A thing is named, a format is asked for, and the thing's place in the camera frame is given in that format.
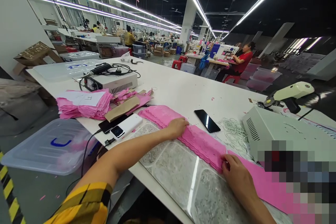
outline blue handle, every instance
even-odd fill
[[[50,142],[50,144],[51,145],[53,145],[53,146],[56,146],[56,147],[64,147],[64,146],[67,146],[69,143],[71,143],[71,140],[69,140],[66,144],[61,144],[61,143],[55,143],[55,140],[56,140],[57,138],[55,138],[54,140],[52,140],[51,142]]]

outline worker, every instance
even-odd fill
[[[237,44],[235,45],[236,47],[239,47],[239,50],[235,53],[235,55],[236,55],[237,57],[239,57],[240,55],[243,54],[243,47],[242,47],[242,44],[243,44],[243,43],[237,43]]]
[[[255,46],[255,43],[251,41],[250,43],[244,45],[244,47],[242,48],[242,55],[240,55],[239,57],[236,55],[232,55],[233,60],[237,63],[237,65],[230,64],[230,66],[221,68],[220,72],[216,77],[216,81],[222,82],[226,74],[239,76],[242,72],[244,72],[245,68],[253,57],[252,50],[255,48]]]
[[[135,42],[135,37],[132,34],[131,27],[126,25],[127,33],[125,35],[125,46],[133,48],[133,43]]]
[[[109,199],[120,174],[135,165],[156,145],[180,137],[187,125],[189,123],[185,118],[177,118],[164,129],[114,146],[85,173],[46,223],[105,223]],[[251,220],[258,224],[275,224],[273,217],[256,193],[249,171],[234,155],[224,155],[221,158],[225,180]]]
[[[94,33],[97,33],[98,27],[96,24],[93,24],[93,28],[92,28]]]
[[[100,30],[105,30],[105,26],[103,26],[99,21],[97,21],[97,28]]]

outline black smartphone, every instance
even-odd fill
[[[105,121],[103,121],[99,124],[99,127],[104,132],[104,134],[108,134],[112,128],[117,126],[122,121],[126,120],[129,116],[128,115],[122,115],[121,117],[118,117],[117,119],[115,119],[112,122],[109,122],[109,121],[105,120]]]
[[[221,130],[204,110],[195,110],[194,112],[210,133]]]

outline yellow shirt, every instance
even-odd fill
[[[125,35],[125,44],[131,46],[135,42],[135,37],[132,33],[127,32]]]

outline red stool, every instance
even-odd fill
[[[240,80],[240,76],[239,75],[228,75],[224,80],[223,83],[227,82],[229,79],[234,79],[233,83],[238,83],[238,81]]]
[[[174,69],[177,69],[177,70],[180,70],[181,69],[181,66],[182,66],[182,61],[173,61],[173,64],[172,64],[172,68]]]
[[[181,62],[183,62],[183,63],[187,63],[188,57],[186,57],[186,56],[180,56],[180,58],[178,60],[181,61]]]

